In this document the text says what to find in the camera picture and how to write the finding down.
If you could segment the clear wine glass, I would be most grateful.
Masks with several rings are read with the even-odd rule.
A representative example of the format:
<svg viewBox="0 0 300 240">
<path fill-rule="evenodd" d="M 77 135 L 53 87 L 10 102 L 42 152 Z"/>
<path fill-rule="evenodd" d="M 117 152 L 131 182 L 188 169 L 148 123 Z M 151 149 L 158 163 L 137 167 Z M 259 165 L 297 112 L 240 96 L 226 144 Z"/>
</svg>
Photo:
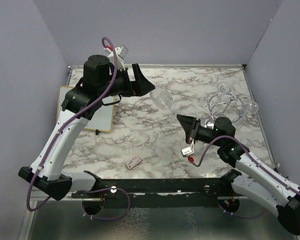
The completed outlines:
<svg viewBox="0 0 300 240">
<path fill-rule="evenodd" d="M 172 94 L 163 85 L 157 85 L 150 92 L 150 98 L 158 109 L 169 111 L 173 119 L 176 119 L 177 115 L 183 114 L 183 111 L 176 105 Z"/>
<path fill-rule="evenodd" d="M 250 114 L 255 114 L 259 110 L 258 104 L 251 99 L 244 100 L 242 103 L 242 108 L 245 113 Z"/>
<path fill-rule="evenodd" d="M 217 89 L 221 92 L 221 93 L 231 93 L 232 92 L 232 86 L 227 83 L 227 82 L 219 82 L 217 84 Z"/>
</svg>

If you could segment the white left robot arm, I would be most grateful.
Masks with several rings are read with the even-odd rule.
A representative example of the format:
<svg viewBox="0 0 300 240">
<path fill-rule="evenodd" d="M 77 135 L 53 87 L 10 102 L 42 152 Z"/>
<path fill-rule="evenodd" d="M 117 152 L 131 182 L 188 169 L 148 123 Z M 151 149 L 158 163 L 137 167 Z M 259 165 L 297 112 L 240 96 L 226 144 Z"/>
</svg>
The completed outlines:
<svg viewBox="0 0 300 240">
<path fill-rule="evenodd" d="M 82 172 L 71 176 L 62 173 L 65 160 L 80 132 L 104 106 L 109 96 L 142 97 L 155 89 L 137 63 L 132 65 L 134 80 L 127 68 L 118 69 L 115 60 L 104 55 L 91 55 L 83 65 L 83 76 L 65 94 L 55 128 L 37 159 L 23 166 L 18 176 L 56 201 L 69 192 L 84 191 L 96 197 L 101 186 L 97 177 Z"/>
</svg>

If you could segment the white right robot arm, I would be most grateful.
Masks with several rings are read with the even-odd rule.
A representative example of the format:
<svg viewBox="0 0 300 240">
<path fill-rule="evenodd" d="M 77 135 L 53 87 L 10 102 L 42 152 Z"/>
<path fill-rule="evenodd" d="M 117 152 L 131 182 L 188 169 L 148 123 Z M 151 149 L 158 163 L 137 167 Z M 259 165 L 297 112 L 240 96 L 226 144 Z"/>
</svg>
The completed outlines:
<svg viewBox="0 0 300 240">
<path fill-rule="evenodd" d="M 189 145 L 181 151 L 183 157 L 195 167 L 203 163 L 192 160 L 195 142 L 207 147 L 217 146 L 219 158 L 232 168 L 235 176 L 220 182 L 219 189 L 226 195 L 243 195 L 263 206 L 277 217 L 289 233 L 300 235 L 300 186 L 267 166 L 246 146 L 235 138 L 236 128 L 227 117 L 218 117 L 213 128 L 204 127 L 198 118 L 177 114 L 178 122 L 185 132 Z"/>
</svg>

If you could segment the chrome wine glass rack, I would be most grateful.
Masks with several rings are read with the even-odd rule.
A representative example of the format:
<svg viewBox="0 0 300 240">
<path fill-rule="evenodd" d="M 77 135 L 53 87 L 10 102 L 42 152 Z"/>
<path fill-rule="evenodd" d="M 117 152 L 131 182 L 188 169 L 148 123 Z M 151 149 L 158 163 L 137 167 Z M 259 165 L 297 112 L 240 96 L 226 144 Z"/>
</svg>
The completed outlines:
<svg viewBox="0 0 300 240">
<path fill-rule="evenodd" d="M 204 127 L 213 128 L 215 120 L 219 117 L 229 118 L 237 130 L 243 126 L 245 112 L 243 100 L 234 94 L 217 93 L 200 98 L 198 106 L 208 111 L 207 115 L 201 118 Z"/>
</svg>

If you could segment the yellow framed whiteboard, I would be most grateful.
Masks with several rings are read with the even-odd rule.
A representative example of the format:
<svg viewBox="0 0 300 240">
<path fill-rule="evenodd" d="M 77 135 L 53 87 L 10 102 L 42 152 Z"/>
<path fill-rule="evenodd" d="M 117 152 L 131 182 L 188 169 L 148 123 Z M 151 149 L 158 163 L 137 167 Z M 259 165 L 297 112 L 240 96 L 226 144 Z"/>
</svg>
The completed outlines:
<svg viewBox="0 0 300 240">
<path fill-rule="evenodd" d="M 66 93 L 73 89 L 73 86 L 62 85 L 58 91 L 57 101 L 57 116 L 58 120 L 60 112 L 62 110 L 61 104 L 65 99 Z M 108 133 L 112 130 L 113 117 L 114 117 L 114 105 L 102 106 L 93 115 L 92 119 L 85 126 L 84 130 L 96 131 Z"/>
</svg>

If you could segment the small red white card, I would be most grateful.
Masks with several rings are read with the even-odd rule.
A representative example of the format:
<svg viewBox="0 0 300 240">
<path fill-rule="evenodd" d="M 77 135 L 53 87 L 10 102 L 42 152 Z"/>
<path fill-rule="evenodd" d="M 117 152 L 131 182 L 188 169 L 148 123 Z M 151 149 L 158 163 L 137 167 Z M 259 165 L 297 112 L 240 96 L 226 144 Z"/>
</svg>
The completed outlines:
<svg viewBox="0 0 300 240">
<path fill-rule="evenodd" d="M 135 156 L 133 157 L 132 159 L 130 159 L 129 161 L 127 161 L 125 163 L 126 167 L 131 170 L 133 169 L 134 167 L 136 167 L 138 164 L 140 164 L 142 162 L 142 160 L 140 159 L 139 156 Z"/>
</svg>

